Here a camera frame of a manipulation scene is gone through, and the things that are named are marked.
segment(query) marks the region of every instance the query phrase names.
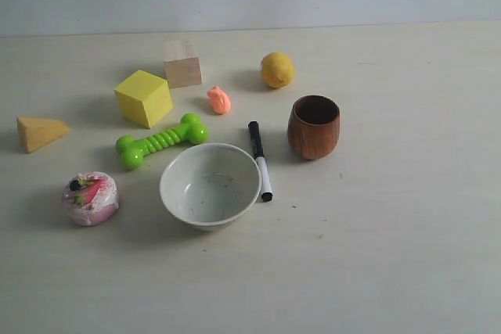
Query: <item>yellow cube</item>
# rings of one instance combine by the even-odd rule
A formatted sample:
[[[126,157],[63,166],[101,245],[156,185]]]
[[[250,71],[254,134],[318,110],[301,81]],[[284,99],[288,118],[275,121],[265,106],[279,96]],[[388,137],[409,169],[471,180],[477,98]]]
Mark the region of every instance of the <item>yellow cube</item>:
[[[138,70],[115,88],[124,117],[151,128],[172,110],[167,80]]]

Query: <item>small orange figurine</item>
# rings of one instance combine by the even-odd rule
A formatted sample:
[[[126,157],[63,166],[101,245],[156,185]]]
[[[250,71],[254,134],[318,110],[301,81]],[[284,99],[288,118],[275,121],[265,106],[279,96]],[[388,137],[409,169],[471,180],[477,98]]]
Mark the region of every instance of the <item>small orange figurine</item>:
[[[214,86],[211,90],[209,90],[207,92],[207,96],[209,97],[209,102],[216,113],[227,113],[232,108],[232,103],[230,102],[228,95],[218,86]]]

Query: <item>lemon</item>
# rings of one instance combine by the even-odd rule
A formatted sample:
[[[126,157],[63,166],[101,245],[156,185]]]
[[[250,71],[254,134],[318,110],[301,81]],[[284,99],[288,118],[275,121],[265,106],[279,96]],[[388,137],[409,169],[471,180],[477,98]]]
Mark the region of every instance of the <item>lemon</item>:
[[[261,76],[272,88],[290,84],[296,74],[292,59],[284,52],[272,52],[261,61]]]

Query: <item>pink toy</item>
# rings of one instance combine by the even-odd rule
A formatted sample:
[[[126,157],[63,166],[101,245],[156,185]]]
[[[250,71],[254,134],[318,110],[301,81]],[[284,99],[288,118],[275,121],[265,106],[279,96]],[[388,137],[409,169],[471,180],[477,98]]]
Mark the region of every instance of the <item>pink toy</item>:
[[[103,172],[78,174],[64,187],[63,206],[74,223],[95,226],[117,211],[117,185]]]
[[[214,86],[207,92],[209,102],[216,113],[227,113],[232,108],[229,97],[218,86]]]

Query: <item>wooden block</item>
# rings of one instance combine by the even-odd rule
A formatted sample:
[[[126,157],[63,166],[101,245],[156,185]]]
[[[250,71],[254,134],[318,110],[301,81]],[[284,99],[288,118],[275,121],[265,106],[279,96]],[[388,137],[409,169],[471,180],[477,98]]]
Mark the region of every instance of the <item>wooden block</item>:
[[[61,120],[18,117],[17,133],[27,153],[32,153],[71,132]]]
[[[115,88],[124,117],[151,128],[172,110],[168,82],[162,77],[138,70]]]
[[[193,39],[165,42],[164,66],[171,88],[202,84],[200,61]]]

